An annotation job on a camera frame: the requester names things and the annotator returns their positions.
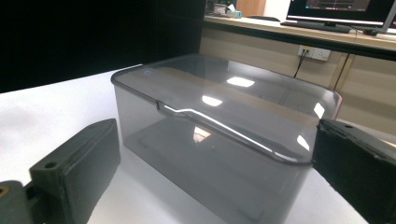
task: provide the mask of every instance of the transparent plastic box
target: transparent plastic box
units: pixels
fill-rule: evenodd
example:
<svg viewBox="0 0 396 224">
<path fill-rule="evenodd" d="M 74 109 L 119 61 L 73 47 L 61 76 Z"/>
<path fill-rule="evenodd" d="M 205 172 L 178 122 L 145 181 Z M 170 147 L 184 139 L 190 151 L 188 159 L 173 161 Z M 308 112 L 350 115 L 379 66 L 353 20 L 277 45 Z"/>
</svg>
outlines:
<svg viewBox="0 0 396 224">
<path fill-rule="evenodd" d="M 228 223 L 282 223 L 334 91 L 187 55 L 112 77 L 123 144 Z"/>
</svg>

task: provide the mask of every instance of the wall socket box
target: wall socket box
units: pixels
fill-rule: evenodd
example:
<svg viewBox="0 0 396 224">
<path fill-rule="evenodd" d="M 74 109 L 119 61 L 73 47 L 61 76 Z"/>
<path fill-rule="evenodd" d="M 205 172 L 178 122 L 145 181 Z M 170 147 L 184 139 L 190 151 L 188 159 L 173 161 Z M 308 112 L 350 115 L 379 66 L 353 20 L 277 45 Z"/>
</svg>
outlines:
<svg viewBox="0 0 396 224">
<path fill-rule="evenodd" d="M 329 59 L 330 52 L 331 52 L 328 49 L 318 49 L 318 48 L 300 45 L 297 55 L 301 56 L 303 54 L 304 49 L 308 50 L 308 53 L 305 54 L 305 58 L 313 58 L 313 59 L 321 60 L 324 62 L 326 62 Z"/>
</svg>

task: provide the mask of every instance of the keyboard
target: keyboard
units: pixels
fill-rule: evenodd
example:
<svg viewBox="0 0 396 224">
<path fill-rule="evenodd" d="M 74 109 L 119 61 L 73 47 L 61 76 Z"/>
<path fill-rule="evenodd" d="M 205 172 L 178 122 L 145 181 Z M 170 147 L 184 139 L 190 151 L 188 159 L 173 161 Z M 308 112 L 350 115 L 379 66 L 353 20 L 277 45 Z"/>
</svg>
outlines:
<svg viewBox="0 0 396 224">
<path fill-rule="evenodd" d="M 292 27 L 305 28 L 311 30 L 329 31 L 329 32 L 336 32 L 341 34 L 349 34 L 350 31 L 350 28 L 347 28 L 345 26 L 325 26 L 323 24 L 309 23 L 309 22 L 283 21 L 280 24 L 284 26 L 292 26 Z"/>
</svg>

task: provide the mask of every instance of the box lid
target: box lid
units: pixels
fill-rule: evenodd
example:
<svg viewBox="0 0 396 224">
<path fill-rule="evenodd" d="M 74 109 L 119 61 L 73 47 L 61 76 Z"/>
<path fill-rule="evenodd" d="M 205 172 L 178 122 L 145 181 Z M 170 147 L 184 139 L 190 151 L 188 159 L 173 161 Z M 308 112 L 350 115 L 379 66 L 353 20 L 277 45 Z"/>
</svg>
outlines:
<svg viewBox="0 0 396 224">
<path fill-rule="evenodd" d="M 319 119 L 334 119 L 341 97 L 318 85 L 203 55 L 119 71 L 114 85 L 279 161 L 309 163 Z"/>
</svg>

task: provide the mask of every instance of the white table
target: white table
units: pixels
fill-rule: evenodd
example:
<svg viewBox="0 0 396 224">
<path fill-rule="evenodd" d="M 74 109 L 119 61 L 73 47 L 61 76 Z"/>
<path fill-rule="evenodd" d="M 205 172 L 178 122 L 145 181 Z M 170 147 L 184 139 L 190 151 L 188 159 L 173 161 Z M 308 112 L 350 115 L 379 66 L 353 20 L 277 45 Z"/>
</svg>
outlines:
<svg viewBox="0 0 396 224">
<path fill-rule="evenodd" d="M 71 136 L 99 120 L 118 119 L 113 73 L 0 94 L 0 181 L 27 184 L 28 169 Z M 135 154 L 120 150 L 121 166 L 89 223 L 224 223 Z M 366 222 L 311 170 L 286 223 Z"/>
</svg>

